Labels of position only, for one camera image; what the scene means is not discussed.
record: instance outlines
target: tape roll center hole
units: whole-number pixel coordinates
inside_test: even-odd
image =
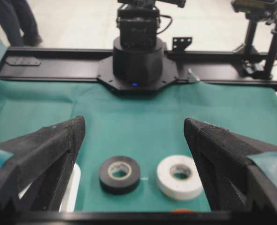
[[[170,173],[177,180],[187,180],[191,176],[192,171],[186,165],[178,164],[171,167]]]
[[[115,180],[123,180],[130,175],[131,168],[127,163],[115,162],[109,167],[109,175]]]

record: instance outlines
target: white floor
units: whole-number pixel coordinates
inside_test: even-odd
[[[115,37],[116,0],[28,0],[44,39],[40,47],[110,49]],[[158,2],[162,14],[174,23],[160,35],[171,48],[173,36],[193,36],[191,50],[229,51],[244,40],[247,23],[244,14],[234,13],[230,0],[188,0],[184,9]],[[272,26],[259,25],[255,46],[267,52]],[[0,37],[8,45],[0,28]],[[277,67],[273,71],[277,79]]]

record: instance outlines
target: dark pants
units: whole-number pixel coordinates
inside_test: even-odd
[[[23,46],[20,29],[29,39],[38,35],[37,23],[26,0],[0,0],[0,25],[11,46]]]

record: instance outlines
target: white electrical tape roll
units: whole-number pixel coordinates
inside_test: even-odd
[[[157,183],[164,194],[176,200],[191,200],[203,190],[194,160],[181,155],[167,157],[159,163]]]

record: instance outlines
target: black aluminum frame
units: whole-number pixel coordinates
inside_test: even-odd
[[[3,214],[0,224],[15,225],[90,225],[90,224],[161,224],[161,225],[241,225],[273,222],[273,217],[250,212],[211,213],[89,213],[22,212]]]
[[[165,51],[165,54],[177,63],[180,77],[178,84],[188,83],[187,69],[190,68],[206,83],[269,87],[277,91],[277,81],[245,77],[242,70],[244,61],[261,62],[267,59],[267,53],[246,55],[234,52]],[[0,62],[0,79],[98,82],[99,61],[111,55],[112,50],[10,47]],[[10,66],[5,62],[8,56],[35,57],[41,61],[41,65]]]

